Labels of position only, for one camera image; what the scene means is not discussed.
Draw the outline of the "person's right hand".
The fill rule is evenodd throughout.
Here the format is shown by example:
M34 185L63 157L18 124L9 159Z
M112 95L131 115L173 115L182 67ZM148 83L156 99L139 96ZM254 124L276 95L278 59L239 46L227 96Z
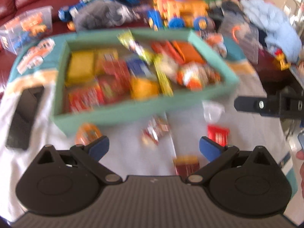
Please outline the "person's right hand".
M301 149L300 151L298 151L296 153L296 158L304 161L304 151L303 149ZM300 170L299 170L299 174L301 176L301 193L302 193L302 197L304 198L304 162L302 163Z

